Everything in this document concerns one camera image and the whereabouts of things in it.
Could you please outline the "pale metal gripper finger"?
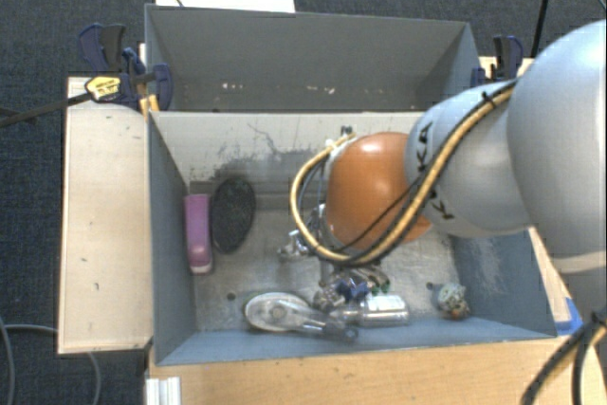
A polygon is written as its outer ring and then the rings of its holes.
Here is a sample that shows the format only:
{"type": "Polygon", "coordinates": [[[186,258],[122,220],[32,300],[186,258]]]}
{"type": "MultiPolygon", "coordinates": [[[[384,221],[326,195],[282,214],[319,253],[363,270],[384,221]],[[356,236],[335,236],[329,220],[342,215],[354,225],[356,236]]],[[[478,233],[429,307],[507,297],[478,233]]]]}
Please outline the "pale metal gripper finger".
{"type": "Polygon", "coordinates": [[[361,302],[367,295],[367,283],[352,278],[339,279],[336,291],[346,302],[361,302]]]}
{"type": "Polygon", "coordinates": [[[312,304],[315,309],[321,312],[332,312],[335,308],[330,297],[322,289],[314,294],[312,304]]]}

